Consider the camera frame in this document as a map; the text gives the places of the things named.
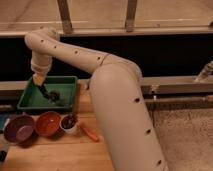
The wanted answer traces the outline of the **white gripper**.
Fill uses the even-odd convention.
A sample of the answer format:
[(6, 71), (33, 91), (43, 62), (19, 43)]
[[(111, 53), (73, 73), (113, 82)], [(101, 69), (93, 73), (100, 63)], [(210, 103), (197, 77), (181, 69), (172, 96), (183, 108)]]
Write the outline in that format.
[(48, 74), (51, 69), (51, 64), (41, 65), (35, 61), (31, 62), (31, 70), (36, 73), (33, 75), (33, 82), (36, 86), (42, 86), (44, 82), (44, 77)]

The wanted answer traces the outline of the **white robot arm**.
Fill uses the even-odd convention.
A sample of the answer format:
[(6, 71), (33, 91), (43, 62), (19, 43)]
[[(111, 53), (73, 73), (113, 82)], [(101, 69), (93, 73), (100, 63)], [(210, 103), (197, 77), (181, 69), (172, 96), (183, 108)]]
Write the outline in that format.
[(93, 110), (115, 171), (169, 171), (144, 102), (140, 68), (116, 55), (60, 41), (53, 28), (27, 33), (36, 84), (44, 82), (52, 60), (59, 59), (91, 74)]

